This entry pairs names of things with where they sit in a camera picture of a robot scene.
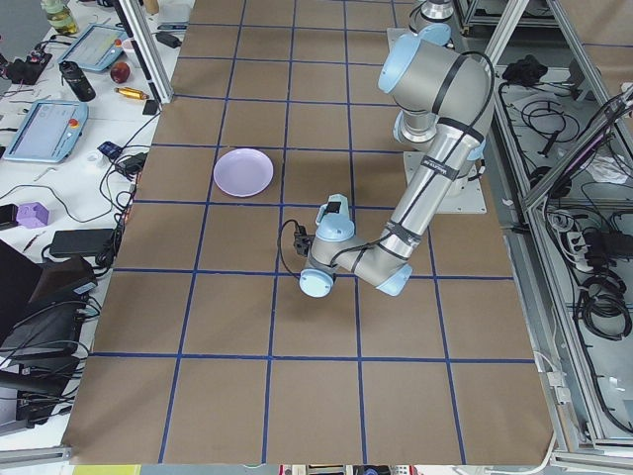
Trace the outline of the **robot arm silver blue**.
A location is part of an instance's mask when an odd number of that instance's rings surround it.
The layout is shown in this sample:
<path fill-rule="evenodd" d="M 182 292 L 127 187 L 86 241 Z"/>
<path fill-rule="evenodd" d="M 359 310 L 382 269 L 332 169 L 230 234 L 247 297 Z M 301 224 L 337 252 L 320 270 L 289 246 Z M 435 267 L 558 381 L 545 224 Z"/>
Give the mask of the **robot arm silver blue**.
<path fill-rule="evenodd" d="M 379 89 L 401 110 L 395 138 L 421 154 L 404 195 L 373 241 L 356 234 L 346 197 L 329 196 L 298 277 L 305 294 L 326 296 L 343 269 L 399 295 L 412 274 L 409 258 L 441 202 L 481 157 L 493 116 L 494 66 L 486 55 L 449 48 L 452 11 L 447 1 L 419 2 L 379 75 Z"/>

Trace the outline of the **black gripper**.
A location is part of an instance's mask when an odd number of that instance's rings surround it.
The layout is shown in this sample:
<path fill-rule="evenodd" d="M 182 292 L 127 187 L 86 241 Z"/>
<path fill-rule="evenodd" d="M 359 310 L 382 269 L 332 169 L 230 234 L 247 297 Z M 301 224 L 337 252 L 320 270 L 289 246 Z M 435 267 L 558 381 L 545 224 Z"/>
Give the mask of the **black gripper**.
<path fill-rule="evenodd" d="M 313 236 L 301 232 L 294 233 L 294 250 L 297 255 L 308 255 L 313 243 Z"/>

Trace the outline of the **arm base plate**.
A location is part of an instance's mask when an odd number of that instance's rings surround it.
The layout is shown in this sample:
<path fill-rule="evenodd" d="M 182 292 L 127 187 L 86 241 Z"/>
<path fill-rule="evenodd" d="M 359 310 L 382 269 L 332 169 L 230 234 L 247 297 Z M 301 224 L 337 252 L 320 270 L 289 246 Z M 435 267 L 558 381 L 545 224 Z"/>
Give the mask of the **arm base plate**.
<path fill-rule="evenodd" d="M 405 151 L 403 162 L 406 182 L 410 184 L 423 157 L 421 151 Z M 437 214 L 485 214 L 487 205 L 482 191 L 477 161 L 467 161 L 468 174 L 457 180 L 440 203 Z"/>

